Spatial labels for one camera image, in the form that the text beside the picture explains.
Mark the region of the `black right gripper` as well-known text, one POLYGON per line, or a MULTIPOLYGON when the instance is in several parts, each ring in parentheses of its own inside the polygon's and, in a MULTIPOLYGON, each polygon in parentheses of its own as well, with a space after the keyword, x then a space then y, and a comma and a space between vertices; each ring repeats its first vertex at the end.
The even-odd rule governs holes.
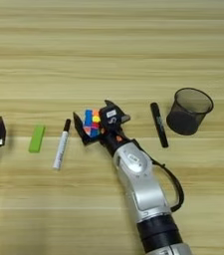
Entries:
MULTIPOLYGON (((108 106, 116 106, 110 100, 105 100, 105 103, 108 106)), ((114 156, 115 152, 125 144, 133 143, 136 147, 139 147, 138 142, 135 139, 128 138, 121 125, 130 120, 129 115, 116 115, 111 118, 107 118, 105 115, 101 116, 100 121, 100 134, 95 137, 89 137, 84 130, 83 122, 80 117, 73 113, 75 129, 80 136, 84 145, 88 145, 98 141, 102 146, 104 146, 111 156, 114 156)))

